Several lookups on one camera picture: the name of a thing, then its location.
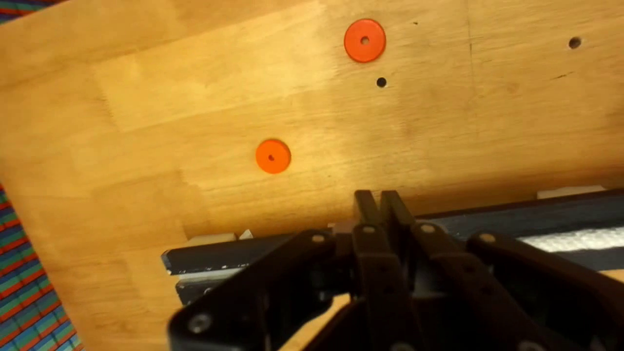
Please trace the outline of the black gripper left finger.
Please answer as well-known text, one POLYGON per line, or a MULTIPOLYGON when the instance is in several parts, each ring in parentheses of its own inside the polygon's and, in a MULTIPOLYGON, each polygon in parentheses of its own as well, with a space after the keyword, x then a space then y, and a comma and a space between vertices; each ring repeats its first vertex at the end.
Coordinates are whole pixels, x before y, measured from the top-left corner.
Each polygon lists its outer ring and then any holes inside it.
POLYGON ((380 233, 382 214, 374 200, 374 194, 366 188, 355 190, 357 229, 361 233, 380 233))

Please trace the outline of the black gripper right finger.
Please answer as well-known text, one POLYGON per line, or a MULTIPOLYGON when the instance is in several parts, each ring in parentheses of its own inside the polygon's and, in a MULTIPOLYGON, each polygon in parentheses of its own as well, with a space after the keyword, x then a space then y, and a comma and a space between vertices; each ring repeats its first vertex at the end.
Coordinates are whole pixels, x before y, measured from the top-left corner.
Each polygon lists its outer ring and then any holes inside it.
POLYGON ((409 212, 407 204, 404 202, 398 190, 384 190, 380 194, 380 212, 386 227, 396 237, 405 237, 409 233, 413 214, 409 212))

